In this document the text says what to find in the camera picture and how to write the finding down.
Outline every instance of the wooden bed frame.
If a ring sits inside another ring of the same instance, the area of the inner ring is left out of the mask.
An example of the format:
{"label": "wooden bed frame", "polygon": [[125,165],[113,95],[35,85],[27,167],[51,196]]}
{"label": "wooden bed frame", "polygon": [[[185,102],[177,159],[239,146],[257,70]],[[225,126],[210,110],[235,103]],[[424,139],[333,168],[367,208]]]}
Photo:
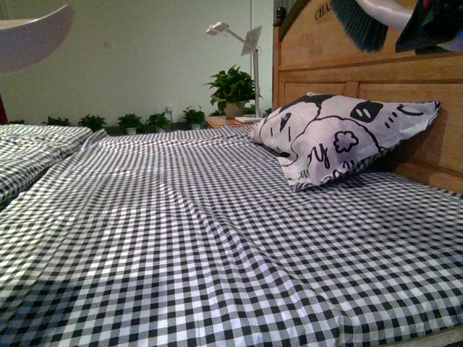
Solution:
{"label": "wooden bed frame", "polygon": [[[414,7],[416,1],[401,3]],[[440,101],[432,127],[379,164],[415,181],[463,193],[463,55],[395,53],[399,34],[389,29],[381,52],[363,53],[347,37],[328,1],[298,0],[273,34],[273,109],[309,91],[381,101]]]}

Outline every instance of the white wall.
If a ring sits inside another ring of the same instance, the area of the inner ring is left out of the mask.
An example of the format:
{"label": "white wall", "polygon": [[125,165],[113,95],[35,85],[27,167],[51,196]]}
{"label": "white wall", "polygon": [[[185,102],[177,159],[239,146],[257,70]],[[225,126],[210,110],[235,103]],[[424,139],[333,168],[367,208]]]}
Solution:
{"label": "white wall", "polygon": [[[39,124],[47,116],[71,123],[95,114],[109,125],[126,113],[147,119],[166,106],[174,121],[188,106],[210,105],[207,82],[250,57],[232,37],[205,34],[219,20],[238,35],[250,28],[250,0],[2,0],[9,17],[40,17],[71,4],[75,24],[64,44],[35,67],[0,77],[7,116]],[[259,46],[260,108],[271,107],[273,2],[252,0],[252,26],[264,25]],[[112,48],[105,48],[109,43]]]}

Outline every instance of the checkered bedsheet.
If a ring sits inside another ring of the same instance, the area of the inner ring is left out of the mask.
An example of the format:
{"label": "checkered bedsheet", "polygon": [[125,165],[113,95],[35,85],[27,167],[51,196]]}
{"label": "checkered bedsheet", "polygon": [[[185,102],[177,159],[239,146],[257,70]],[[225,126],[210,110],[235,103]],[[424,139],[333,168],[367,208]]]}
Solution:
{"label": "checkered bedsheet", "polygon": [[88,128],[7,124],[0,126],[0,210],[60,160],[80,148]]}
{"label": "checkered bedsheet", "polygon": [[107,137],[0,213],[2,346],[369,346],[463,323],[463,200],[294,193],[245,128]]}

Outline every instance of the pillow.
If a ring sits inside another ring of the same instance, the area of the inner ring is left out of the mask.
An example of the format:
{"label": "pillow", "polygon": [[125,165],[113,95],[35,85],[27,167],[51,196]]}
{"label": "pillow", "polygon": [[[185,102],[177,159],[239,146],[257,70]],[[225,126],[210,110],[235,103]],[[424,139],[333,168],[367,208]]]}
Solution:
{"label": "pillow", "polygon": [[366,168],[426,130],[440,105],[308,93],[254,124],[250,138],[279,154],[297,192]]}

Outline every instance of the red object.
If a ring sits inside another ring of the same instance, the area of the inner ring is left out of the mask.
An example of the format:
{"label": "red object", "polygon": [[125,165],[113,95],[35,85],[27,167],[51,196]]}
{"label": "red object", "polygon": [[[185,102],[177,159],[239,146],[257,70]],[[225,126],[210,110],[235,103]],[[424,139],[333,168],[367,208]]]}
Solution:
{"label": "red object", "polygon": [[0,95],[0,124],[8,123],[7,113],[5,112],[5,107],[3,106],[3,101]]}

